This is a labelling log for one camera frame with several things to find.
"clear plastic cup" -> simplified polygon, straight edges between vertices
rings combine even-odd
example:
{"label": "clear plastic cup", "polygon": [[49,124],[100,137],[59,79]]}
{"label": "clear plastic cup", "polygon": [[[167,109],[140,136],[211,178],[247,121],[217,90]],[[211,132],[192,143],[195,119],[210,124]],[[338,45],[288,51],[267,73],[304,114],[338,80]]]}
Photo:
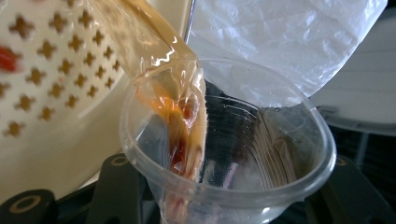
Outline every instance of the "clear plastic cup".
{"label": "clear plastic cup", "polygon": [[272,70],[226,58],[200,62],[208,129],[197,180],[169,172],[166,125],[133,94],[120,120],[124,152],[147,178],[163,223],[270,222],[329,178],[331,132],[309,100]]}

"white colander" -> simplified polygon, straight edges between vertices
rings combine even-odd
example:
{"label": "white colander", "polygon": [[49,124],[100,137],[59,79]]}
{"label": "white colander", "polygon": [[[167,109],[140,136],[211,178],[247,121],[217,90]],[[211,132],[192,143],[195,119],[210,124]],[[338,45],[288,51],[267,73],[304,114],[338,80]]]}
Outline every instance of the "white colander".
{"label": "white colander", "polygon": [[27,189],[78,188],[120,150],[128,85],[85,0],[0,0],[0,203]]}

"clear plastic bag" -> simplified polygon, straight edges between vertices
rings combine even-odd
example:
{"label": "clear plastic bag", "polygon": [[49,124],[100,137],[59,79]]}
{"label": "clear plastic bag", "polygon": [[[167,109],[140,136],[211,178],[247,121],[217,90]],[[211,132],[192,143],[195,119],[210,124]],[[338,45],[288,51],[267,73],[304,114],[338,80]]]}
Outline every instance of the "clear plastic bag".
{"label": "clear plastic bag", "polygon": [[189,45],[199,56],[270,67],[310,96],[341,69],[386,5],[387,0],[198,0]]}

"cross-shaped hole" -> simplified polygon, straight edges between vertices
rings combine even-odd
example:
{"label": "cross-shaped hole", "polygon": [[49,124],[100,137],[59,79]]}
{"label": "cross-shaped hole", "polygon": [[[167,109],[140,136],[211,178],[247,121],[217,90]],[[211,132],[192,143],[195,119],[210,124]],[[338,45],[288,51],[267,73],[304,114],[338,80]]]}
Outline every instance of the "cross-shaped hole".
{"label": "cross-shaped hole", "polygon": [[90,52],[88,52],[87,57],[84,59],[84,63],[87,64],[89,67],[92,66],[93,61],[96,59]]}
{"label": "cross-shaped hole", "polygon": [[49,22],[49,27],[52,27],[60,34],[67,25],[67,19],[61,17],[59,13],[53,15],[53,20]]}
{"label": "cross-shaped hole", "polygon": [[58,71],[59,72],[63,72],[66,76],[70,74],[70,69],[73,67],[74,65],[72,63],[70,63],[69,61],[67,61],[66,59],[64,59],[64,61],[62,62],[62,65],[58,67]]}
{"label": "cross-shaped hole", "polygon": [[93,98],[97,92],[98,92],[98,89],[94,86],[91,86],[90,90],[87,92],[87,95],[91,96],[91,98]]}
{"label": "cross-shaped hole", "polygon": [[69,99],[64,103],[66,107],[74,108],[76,106],[76,102],[78,101],[78,97],[74,95],[70,95]]}
{"label": "cross-shaped hole", "polygon": [[50,118],[52,117],[53,113],[55,113],[55,109],[45,106],[41,110],[41,114],[38,116],[38,119],[43,119],[45,121],[49,121]]}
{"label": "cross-shaped hole", "polygon": [[78,22],[83,24],[85,28],[88,28],[90,26],[91,21],[93,20],[92,16],[87,12],[87,10],[84,10],[82,12],[82,16],[78,18]]}
{"label": "cross-shaped hole", "polygon": [[37,50],[37,54],[42,54],[49,60],[52,57],[52,53],[56,50],[56,46],[52,46],[48,40],[44,41],[41,49]]}
{"label": "cross-shaped hole", "polygon": [[66,0],[67,5],[68,5],[69,7],[73,7],[75,1],[76,1],[76,0]]}
{"label": "cross-shaped hole", "polygon": [[27,95],[22,95],[20,97],[20,102],[15,104],[15,108],[16,109],[22,109],[24,111],[29,111],[30,108],[32,107],[32,103],[35,102],[35,98],[34,97],[28,97]]}
{"label": "cross-shaped hole", "polygon": [[109,60],[111,57],[111,54],[113,54],[113,50],[110,47],[107,47],[105,53],[103,54],[103,56],[107,57],[107,59]]}
{"label": "cross-shaped hole", "polygon": [[14,25],[8,27],[11,33],[18,33],[22,39],[27,39],[35,29],[32,23],[26,21],[21,15],[17,16]]}
{"label": "cross-shaped hole", "polygon": [[0,99],[6,95],[6,91],[11,88],[11,86],[6,82],[0,82]]}
{"label": "cross-shaped hole", "polygon": [[119,71],[119,68],[120,68],[120,63],[119,63],[119,61],[116,61],[116,62],[114,63],[114,65],[113,65],[113,69],[116,70],[116,72],[118,72],[118,71]]}
{"label": "cross-shaped hole", "polygon": [[11,121],[8,124],[8,130],[3,132],[3,136],[13,136],[18,137],[21,135],[21,129],[25,127],[24,123],[17,123],[16,121]]}
{"label": "cross-shaped hole", "polygon": [[73,35],[73,39],[69,42],[69,48],[74,49],[75,52],[79,50],[84,42],[78,36]]}
{"label": "cross-shaped hole", "polygon": [[77,79],[74,81],[75,85],[79,86],[82,88],[84,86],[84,82],[87,80],[86,77],[84,77],[82,74],[79,74]]}
{"label": "cross-shaped hole", "polygon": [[99,69],[98,69],[98,71],[95,73],[95,75],[96,75],[97,77],[99,77],[99,78],[102,78],[103,75],[105,74],[105,72],[106,72],[106,69],[103,68],[102,66],[99,66]]}
{"label": "cross-shaped hole", "polygon": [[41,72],[37,68],[33,68],[30,76],[26,78],[26,82],[33,82],[36,86],[38,86],[41,84],[41,79],[45,76],[45,72]]}
{"label": "cross-shaped hole", "polygon": [[52,85],[52,89],[49,91],[49,96],[59,98],[61,96],[62,91],[64,91],[64,87],[59,85],[58,83],[54,83]]}
{"label": "cross-shaped hole", "polygon": [[109,78],[107,79],[107,82],[106,82],[105,86],[108,87],[109,89],[111,89],[111,86],[112,86],[113,84],[114,84],[114,79],[111,78],[111,77],[109,77]]}
{"label": "cross-shaped hole", "polygon": [[95,42],[97,46],[100,46],[104,38],[104,35],[102,35],[99,31],[96,31],[96,35],[92,38],[92,41]]}

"red object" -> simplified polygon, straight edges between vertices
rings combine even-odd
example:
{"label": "red object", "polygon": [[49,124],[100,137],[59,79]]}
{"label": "red object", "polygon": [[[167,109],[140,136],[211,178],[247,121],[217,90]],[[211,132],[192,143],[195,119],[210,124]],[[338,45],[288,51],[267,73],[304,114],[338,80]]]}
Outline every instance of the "red object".
{"label": "red object", "polygon": [[17,56],[9,49],[0,47],[0,69],[15,72],[17,69]]}

